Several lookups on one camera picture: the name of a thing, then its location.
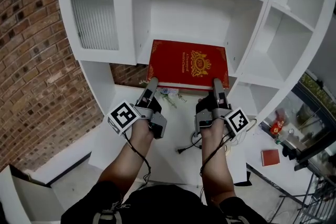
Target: frosted glass panel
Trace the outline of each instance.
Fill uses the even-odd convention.
[[[71,0],[84,49],[118,50],[113,0]]]

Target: white floor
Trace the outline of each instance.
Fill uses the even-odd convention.
[[[52,184],[52,188],[65,210],[89,192],[97,182],[101,172],[100,169],[89,165],[88,161],[85,161]],[[253,173],[251,173],[250,181],[252,186],[235,187],[236,195],[266,220],[269,220],[274,214],[272,210],[276,209],[281,202],[281,198],[279,198],[281,193]],[[139,184],[135,182],[129,193],[136,190]],[[201,187],[190,185],[180,187],[200,195]],[[300,208],[299,204],[286,198],[273,223],[293,223],[298,208]]]

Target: person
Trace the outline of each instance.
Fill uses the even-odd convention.
[[[216,119],[202,129],[203,163],[222,141],[224,121]],[[153,134],[147,120],[132,125],[131,145],[146,156]],[[236,197],[234,184],[222,147],[202,171],[204,194],[208,206],[198,195],[175,185],[157,185],[133,192],[123,202],[143,159],[126,144],[118,157],[102,172],[92,190],[69,208],[61,218],[68,223],[266,223],[243,200]]]

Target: cabinet door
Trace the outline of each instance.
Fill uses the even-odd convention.
[[[76,59],[134,65],[132,0],[59,0]]]

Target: red book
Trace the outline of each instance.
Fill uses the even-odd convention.
[[[263,166],[278,164],[280,163],[279,151],[278,150],[262,151],[261,160]]]
[[[154,40],[147,80],[159,86],[212,90],[214,78],[229,88],[225,48],[168,40]]]

